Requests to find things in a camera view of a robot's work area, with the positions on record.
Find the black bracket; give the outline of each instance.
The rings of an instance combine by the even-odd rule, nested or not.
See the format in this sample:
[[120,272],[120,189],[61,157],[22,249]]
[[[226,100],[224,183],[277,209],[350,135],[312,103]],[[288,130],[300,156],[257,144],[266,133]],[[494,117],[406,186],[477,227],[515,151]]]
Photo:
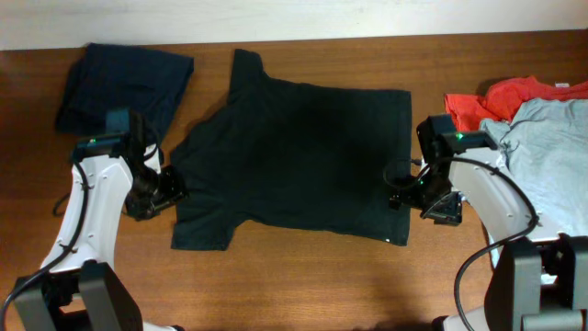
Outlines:
[[[76,293],[85,310],[63,312]],[[141,311],[108,263],[86,262],[81,269],[47,275],[23,291],[15,306],[28,331],[142,331]]]

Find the folded navy cloth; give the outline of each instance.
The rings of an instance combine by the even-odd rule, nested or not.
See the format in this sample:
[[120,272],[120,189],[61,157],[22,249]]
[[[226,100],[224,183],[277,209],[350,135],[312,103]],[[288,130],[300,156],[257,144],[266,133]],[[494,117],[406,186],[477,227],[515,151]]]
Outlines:
[[59,132],[105,133],[109,110],[130,108],[163,139],[194,71],[194,59],[139,47],[91,43],[71,69],[55,121]]

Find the t-shirt sleeve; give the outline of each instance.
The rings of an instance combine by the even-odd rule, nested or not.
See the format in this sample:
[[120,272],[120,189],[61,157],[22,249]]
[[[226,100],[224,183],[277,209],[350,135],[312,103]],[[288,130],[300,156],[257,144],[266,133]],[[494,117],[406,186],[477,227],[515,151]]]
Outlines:
[[235,223],[231,209],[216,189],[204,180],[190,177],[189,194],[177,207],[177,223],[172,248],[188,250],[226,250],[232,240]]
[[240,96],[255,88],[264,78],[267,78],[267,75],[259,54],[235,50],[227,103],[230,105],[236,102]]

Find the black t-shirt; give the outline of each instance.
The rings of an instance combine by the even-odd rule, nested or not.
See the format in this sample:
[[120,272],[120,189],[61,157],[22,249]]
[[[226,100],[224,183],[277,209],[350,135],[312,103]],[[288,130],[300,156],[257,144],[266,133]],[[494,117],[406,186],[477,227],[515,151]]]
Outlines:
[[[409,160],[411,95],[295,84],[237,50],[227,106],[173,151],[190,196],[172,248],[227,249],[245,220],[406,245],[409,211],[391,210],[387,163]],[[400,162],[389,177],[410,174]]]

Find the pile of clothes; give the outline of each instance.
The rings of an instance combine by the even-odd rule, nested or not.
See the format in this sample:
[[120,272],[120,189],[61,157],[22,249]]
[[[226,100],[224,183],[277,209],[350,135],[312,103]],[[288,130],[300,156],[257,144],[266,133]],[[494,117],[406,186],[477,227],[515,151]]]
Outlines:
[[446,111],[459,131],[490,134],[539,215],[566,234],[588,234],[588,82],[508,79],[486,97],[446,95]]

